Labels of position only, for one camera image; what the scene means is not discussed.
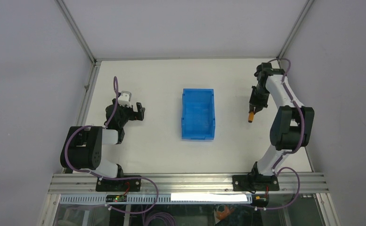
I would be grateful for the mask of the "orange black screwdriver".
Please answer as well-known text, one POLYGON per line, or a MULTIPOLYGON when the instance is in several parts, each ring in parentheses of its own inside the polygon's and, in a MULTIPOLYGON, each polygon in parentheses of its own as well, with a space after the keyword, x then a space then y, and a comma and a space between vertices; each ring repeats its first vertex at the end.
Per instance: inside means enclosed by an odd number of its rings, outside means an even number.
POLYGON ((248 122, 249 123, 252 123, 253 122, 254 116, 255 116, 254 111, 250 111, 249 112, 249 115, 248 115, 248 122))

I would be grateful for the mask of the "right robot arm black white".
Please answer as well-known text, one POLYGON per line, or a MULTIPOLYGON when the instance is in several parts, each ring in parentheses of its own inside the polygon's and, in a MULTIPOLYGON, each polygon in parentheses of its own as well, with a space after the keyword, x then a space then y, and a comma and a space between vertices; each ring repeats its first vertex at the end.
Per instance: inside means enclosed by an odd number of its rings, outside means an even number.
POLYGON ((308 145, 315 111, 296 97, 285 70, 273 68, 270 62, 261 63, 257 66, 254 76, 257 84, 252 87, 248 122, 251 123, 257 113, 267 108, 270 97, 277 107, 269 134, 270 147, 264 156, 254 163, 248 175, 249 186, 255 191, 260 191, 266 185, 276 185, 276 168, 287 156, 308 145))

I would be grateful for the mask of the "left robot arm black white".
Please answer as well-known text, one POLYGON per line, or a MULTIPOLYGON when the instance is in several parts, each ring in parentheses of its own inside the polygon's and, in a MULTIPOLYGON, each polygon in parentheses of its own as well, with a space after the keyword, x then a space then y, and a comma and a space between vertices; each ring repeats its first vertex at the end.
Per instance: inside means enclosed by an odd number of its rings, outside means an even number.
POLYGON ((136 107, 135 111, 131 104, 122 105, 113 99, 112 104, 106 107, 103 126, 70 127, 60 154, 62 167, 106 178, 109 188, 122 190, 125 185, 122 167, 103 157, 102 147, 121 144, 127 122, 144 120, 146 109, 140 102, 136 107))

